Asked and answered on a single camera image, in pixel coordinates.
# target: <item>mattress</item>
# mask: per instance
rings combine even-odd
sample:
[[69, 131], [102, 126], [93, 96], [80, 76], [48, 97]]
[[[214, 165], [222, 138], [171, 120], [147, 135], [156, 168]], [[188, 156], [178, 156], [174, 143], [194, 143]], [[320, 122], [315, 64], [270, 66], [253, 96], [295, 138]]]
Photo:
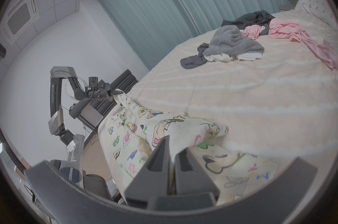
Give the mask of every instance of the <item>mattress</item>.
[[[300, 24], [318, 44], [326, 39], [338, 47], [338, 34], [312, 15], [292, 10], [274, 16]], [[268, 35], [257, 39], [265, 48], [261, 60], [182, 68], [180, 59], [195, 55], [214, 33], [175, 47], [132, 88], [129, 97], [150, 109], [228, 126], [228, 134], [216, 143], [232, 151], [294, 157], [337, 144], [337, 70], [331, 71], [305, 44]]]

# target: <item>pillow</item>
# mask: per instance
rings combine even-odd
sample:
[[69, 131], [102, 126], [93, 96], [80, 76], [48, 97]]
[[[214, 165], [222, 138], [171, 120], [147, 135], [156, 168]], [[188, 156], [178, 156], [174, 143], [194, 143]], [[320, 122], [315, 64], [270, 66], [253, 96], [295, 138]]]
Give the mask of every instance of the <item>pillow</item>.
[[338, 32], [338, 24], [327, 0], [298, 0], [295, 9], [319, 18]]

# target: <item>gray fuzzy garment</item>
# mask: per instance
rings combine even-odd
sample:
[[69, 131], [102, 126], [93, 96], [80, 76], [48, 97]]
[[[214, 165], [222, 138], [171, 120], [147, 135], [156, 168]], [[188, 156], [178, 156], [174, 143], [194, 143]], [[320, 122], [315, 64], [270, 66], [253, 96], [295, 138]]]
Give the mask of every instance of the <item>gray fuzzy garment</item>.
[[264, 47], [257, 41], [244, 36], [234, 25], [220, 27], [211, 39], [204, 56], [228, 54], [238, 56], [243, 53], [263, 53]]

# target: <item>air conditioner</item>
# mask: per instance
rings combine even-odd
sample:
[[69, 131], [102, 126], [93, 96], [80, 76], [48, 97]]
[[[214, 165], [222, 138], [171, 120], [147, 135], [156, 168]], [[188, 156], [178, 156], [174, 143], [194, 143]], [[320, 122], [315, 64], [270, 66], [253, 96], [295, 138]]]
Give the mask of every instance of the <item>air conditioner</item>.
[[36, 0], [18, 0], [4, 15], [0, 28], [10, 44], [40, 18]]

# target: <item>pink cloth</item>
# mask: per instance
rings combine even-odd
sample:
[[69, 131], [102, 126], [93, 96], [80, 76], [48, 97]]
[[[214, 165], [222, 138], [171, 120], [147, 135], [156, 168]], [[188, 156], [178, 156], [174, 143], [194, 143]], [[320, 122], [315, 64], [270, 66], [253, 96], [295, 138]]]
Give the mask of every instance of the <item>pink cloth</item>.
[[239, 31], [244, 35], [248, 36], [251, 39], [256, 40], [259, 37], [259, 34], [264, 30], [264, 26], [260, 25], [251, 25], [245, 29], [240, 29]]
[[291, 42], [304, 42], [328, 68], [332, 70], [338, 66], [338, 56], [333, 46], [325, 40], [323, 46], [318, 46], [310, 35], [296, 23], [274, 18], [270, 22], [269, 36], [274, 39], [289, 39]]

